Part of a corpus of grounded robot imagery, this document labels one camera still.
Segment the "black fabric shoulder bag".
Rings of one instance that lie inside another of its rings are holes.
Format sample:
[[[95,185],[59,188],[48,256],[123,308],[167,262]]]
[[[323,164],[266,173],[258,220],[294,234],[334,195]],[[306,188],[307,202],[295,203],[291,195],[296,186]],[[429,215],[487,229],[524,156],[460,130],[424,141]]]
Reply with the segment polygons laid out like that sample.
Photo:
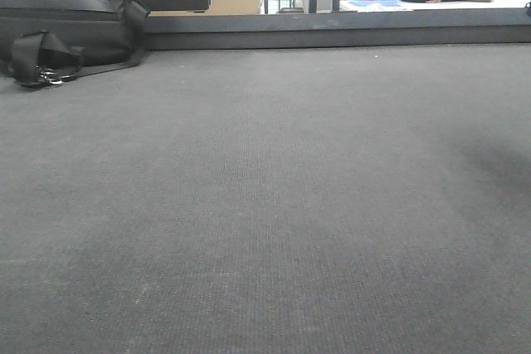
[[[137,66],[149,14],[139,0],[1,0],[1,73],[38,89]]]

